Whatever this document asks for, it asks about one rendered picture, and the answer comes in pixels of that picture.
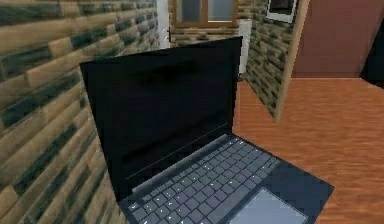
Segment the wooden framed window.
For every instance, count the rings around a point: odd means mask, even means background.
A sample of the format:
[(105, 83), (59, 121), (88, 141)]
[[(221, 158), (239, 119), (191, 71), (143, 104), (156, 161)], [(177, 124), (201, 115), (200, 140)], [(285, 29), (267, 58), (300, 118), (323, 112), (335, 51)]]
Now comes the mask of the wooden framed window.
[(171, 0), (178, 28), (236, 27), (239, 0)]

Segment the white room door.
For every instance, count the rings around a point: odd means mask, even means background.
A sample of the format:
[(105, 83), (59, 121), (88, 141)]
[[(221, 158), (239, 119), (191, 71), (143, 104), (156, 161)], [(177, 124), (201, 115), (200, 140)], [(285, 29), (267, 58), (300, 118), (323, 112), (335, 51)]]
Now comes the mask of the white room door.
[(159, 48), (165, 49), (170, 47), (168, 0), (156, 0), (156, 3)]

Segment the black laptop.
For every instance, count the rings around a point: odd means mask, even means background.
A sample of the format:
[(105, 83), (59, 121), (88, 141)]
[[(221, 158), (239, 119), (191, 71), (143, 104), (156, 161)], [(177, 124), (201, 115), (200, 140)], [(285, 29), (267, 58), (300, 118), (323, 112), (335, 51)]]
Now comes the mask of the black laptop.
[(241, 46), (232, 37), (82, 63), (130, 224), (315, 224), (333, 186), (232, 131)]

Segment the black furniture block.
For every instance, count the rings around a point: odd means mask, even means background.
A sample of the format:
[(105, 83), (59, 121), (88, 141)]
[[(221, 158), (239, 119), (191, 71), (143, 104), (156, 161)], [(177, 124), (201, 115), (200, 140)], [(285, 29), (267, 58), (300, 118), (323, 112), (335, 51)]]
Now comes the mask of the black furniture block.
[(384, 18), (375, 35), (360, 78), (384, 89)]

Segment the white framed wall picture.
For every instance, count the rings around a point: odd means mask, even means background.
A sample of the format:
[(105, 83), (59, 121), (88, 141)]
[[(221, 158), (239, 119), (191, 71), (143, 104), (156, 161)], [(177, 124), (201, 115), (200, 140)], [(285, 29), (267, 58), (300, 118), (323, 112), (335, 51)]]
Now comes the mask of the white framed wall picture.
[(298, 0), (268, 0), (268, 7), (266, 18), (285, 22), (292, 23), (297, 6)]

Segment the white cabinet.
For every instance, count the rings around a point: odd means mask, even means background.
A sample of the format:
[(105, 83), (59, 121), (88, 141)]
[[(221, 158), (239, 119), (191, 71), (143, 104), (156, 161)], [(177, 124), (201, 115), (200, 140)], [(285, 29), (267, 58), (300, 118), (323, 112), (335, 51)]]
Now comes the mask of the white cabinet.
[(238, 35), (242, 37), (242, 47), (240, 55), (239, 73), (243, 74), (246, 72), (249, 43), (251, 38), (252, 20), (251, 19), (240, 19), (238, 21)]

